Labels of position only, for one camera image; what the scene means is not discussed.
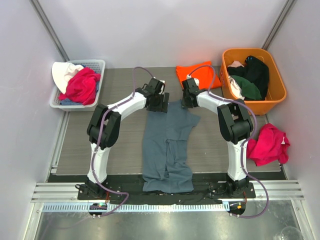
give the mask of wire basket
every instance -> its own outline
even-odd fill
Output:
[[[94,111],[99,100],[101,88],[102,88],[102,81],[104,79],[104,71],[106,67],[106,62],[103,60],[98,59],[91,59],[91,60],[72,60],[68,61],[68,63],[72,63],[75,65],[83,65],[85,67],[91,68],[97,74],[101,74],[100,81],[99,81],[99,89],[95,95],[94,103],[89,105],[60,105],[59,95],[60,90],[57,86],[54,86],[51,98],[50,98],[50,106],[56,109],[62,109],[66,112],[74,112],[74,111]]]

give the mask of gray pants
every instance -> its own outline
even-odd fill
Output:
[[[192,171],[186,164],[187,140],[200,117],[170,102],[168,112],[148,112],[142,157],[143,191],[191,192]]]

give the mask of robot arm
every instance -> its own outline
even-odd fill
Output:
[[[91,143],[91,159],[97,148],[102,117],[108,109],[117,106],[114,111],[111,110],[106,116],[107,123],[103,125],[101,141],[95,154],[94,171],[100,183],[103,183],[107,179],[106,170],[109,153],[112,146],[118,140],[121,121],[135,111],[143,108],[146,108],[148,111],[166,113],[168,110],[169,93],[164,93],[164,90],[164,81],[152,78],[149,84],[145,84],[143,87],[135,90],[134,97],[128,96],[108,106],[99,104],[95,108],[87,128],[87,134]],[[102,197],[105,193],[98,186],[91,165],[86,183],[76,187],[85,195],[93,195],[97,198]]]
[[[236,103],[226,103],[223,98],[209,96],[206,90],[199,89],[197,79],[189,78],[182,82],[182,86],[182,105],[184,107],[206,108],[218,115],[220,132],[228,146],[227,189],[230,195],[233,195],[235,191],[241,192],[249,184],[249,178],[244,172],[244,170],[247,171],[246,161],[243,161],[243,167],[241,165],[241,148],[244,148],[243,159],[247,159],[247,143],[242,147],[241,145],[253,130],[248,111]]]

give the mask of dark green garment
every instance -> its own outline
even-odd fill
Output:
[[[245,97],[246,100],[247,98],[248,100],[262,100],[260,91],[254,83],[249,82],[242,76],[232,75],[231,77],[241,88],[241,95]]]

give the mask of pink garment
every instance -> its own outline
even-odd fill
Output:
[[[246,156],[252,159],[257,166],[266,165],[275,160],[285,164],[289,159],[287,155],[289,146],[286,134],[271,123],[267,123],[261,128],[258,141],[249,140]]]
[[[237,68],[237,67],[244,67],[244,66],[239,61],[233,61],[233,63],[230,64],[228,67]]]
[[[96,82],[100,81],[100,77],[101,74],[85,67],[69,80],[66,92],[60,93],[59,100],[70,99],[83,105],[93,104],[96,100]]]

